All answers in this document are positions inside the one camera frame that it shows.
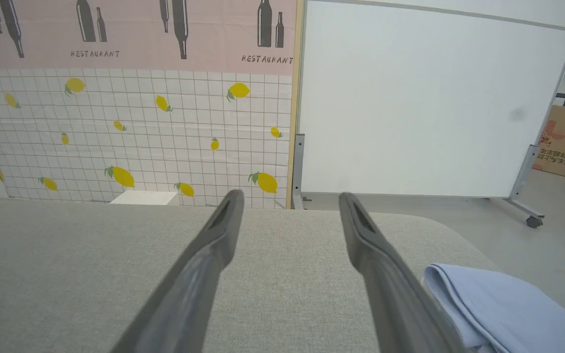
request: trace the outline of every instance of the folded towel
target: folded towel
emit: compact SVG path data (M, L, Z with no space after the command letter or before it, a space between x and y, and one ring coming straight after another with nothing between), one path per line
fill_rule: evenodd
M565 309L538 287L504 273L431 264L424 283L465 347L499 353L565 352Z

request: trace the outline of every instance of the gray floor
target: gray floor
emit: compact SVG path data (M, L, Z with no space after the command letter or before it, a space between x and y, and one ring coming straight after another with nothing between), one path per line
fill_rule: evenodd
M336 195L308 194L309 210L337 210ZM521 201L546 216L529 228L527 216L500 200L360 195L370 212L434 219L468 239L505 273L540 287L565 307L565 177L533 170Z

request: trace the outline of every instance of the caster wheel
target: caster wheel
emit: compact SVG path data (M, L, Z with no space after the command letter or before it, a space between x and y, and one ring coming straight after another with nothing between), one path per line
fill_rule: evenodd
M542 226L542 224L543 222L539 218L529 216L529 218L527 219L527 226L530 226L531 228L538 228L539 226Z

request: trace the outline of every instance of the wall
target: wall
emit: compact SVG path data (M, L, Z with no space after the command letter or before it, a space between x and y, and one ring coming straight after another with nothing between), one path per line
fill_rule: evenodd
M88 2L80 20L86 0L0 0L8 194L204 206L241 188L246 206L284 208L295 1Z

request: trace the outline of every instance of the gray upholstered table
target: gray upholstered table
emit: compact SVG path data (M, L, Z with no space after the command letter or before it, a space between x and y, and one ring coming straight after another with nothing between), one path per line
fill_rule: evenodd
M105 352L212 208L0 201L0 352ZM450 228L372 214L420 277L432 262L496 270ZM206 352L374 352L338 212L244 212Z

